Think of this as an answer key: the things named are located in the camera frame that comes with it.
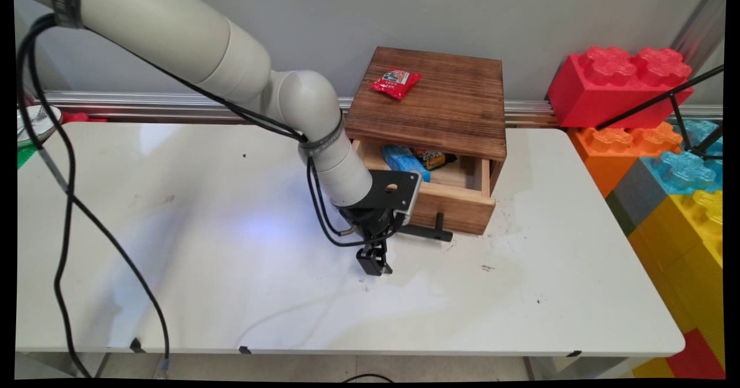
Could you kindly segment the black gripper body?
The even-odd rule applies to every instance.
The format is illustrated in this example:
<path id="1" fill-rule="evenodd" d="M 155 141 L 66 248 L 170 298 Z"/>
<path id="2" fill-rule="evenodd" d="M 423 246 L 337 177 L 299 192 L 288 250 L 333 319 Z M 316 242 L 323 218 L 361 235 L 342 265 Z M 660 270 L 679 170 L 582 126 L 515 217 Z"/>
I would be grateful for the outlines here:
<path id="1" fill-rule="evenodd" d="M 379 244 L 399 232 L 406 214 L 391 208 L 338 207 L 341 216 L 356 226 L 362 235 L 361 241 L 341 243 L 341 245 Z"/>

